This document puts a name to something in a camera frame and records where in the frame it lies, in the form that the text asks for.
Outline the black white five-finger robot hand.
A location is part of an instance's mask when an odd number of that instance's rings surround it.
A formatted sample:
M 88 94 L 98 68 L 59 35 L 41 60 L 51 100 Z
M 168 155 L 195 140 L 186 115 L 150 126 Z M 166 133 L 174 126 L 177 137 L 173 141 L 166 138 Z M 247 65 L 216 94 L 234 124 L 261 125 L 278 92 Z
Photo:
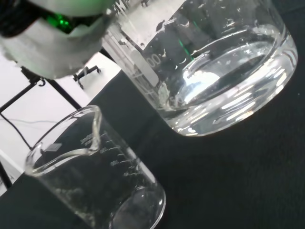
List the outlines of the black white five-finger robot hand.
M 0 48 L 46 79 L 76 73 L 101 50 L 115 20 L 114 0 L 3 0 Z

